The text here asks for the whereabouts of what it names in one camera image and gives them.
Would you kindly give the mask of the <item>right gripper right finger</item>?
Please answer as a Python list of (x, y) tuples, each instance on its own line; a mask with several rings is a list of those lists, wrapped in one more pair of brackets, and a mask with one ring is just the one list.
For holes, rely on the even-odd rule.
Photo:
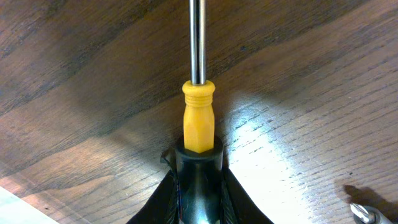
[(229, 168), (223, 168), (221, 182), (221, 223), (224, 224), (273, 224), (261, 212), (243, 189)]

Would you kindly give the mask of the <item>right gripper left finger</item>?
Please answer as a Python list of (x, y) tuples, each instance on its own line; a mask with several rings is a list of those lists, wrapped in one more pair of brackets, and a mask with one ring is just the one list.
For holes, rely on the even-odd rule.
[(169, 171), (162, 179), (145, 205), (129, 219), (127, 224), (175, 224), (178, 217), (178, 180), (173, 149), (165, 150), (160, 162), (167, 165)]

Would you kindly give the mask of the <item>slim yellow black screwdriver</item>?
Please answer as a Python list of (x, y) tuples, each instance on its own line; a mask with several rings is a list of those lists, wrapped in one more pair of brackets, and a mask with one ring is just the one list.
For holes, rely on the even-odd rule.
[(189, 1), (191, 78), (185, 99), (183, 138), (176, 150), (181, 223), (221, 223), (222, 150), (215, 141), (215, 85), (206, 79), (206, 2)]

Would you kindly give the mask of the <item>stubby yellow black screwdriver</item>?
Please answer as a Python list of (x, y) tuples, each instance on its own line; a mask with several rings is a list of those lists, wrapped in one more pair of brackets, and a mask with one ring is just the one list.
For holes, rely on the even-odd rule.
[(370, 206), (362, 206), (350, 203), (355, 224), (397, 224), (385, 217), (378, 209)]

